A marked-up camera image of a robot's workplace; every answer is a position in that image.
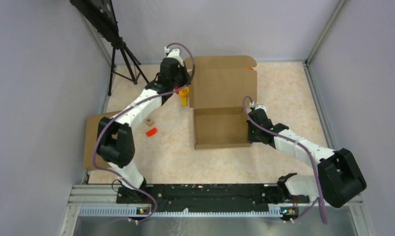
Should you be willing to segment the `large cardboard box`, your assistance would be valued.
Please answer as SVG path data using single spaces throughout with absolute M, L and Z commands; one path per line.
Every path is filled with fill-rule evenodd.
M 257 66 L 247 55 L 198 56 L 185 60 L 195 74 L 189 86 L 195 149 L 248 148 L 246 95 L 257 98 Z

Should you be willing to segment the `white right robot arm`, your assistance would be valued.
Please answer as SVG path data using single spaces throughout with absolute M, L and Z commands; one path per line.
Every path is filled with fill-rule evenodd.
M 263 106 L 246 113 L 248 139 L 293 155 L 312 168 L 313 175 L 290 173 L 279 179 L 278 198 L 289 203 L 299 195 L 318 197 L 335 208 L 366 190 L 367 182 L 353 153 L 315 144 L 293 132 L 288 126 L 273 124 Z

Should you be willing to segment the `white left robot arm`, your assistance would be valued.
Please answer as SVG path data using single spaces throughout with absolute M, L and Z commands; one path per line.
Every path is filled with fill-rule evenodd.
M 125 110 L 111 118 L 103 117 L 98 124 L 96 153 L 109 164 L 108 171 L 122 178 L 128 197 L 134 203 L 146 199 L 147 190 L 142 187 L 144 177 L 136 168 L 134 131 L 148 116 L 180 88 L 191 82 L 182 58 L 166 57 L 153 81 Z

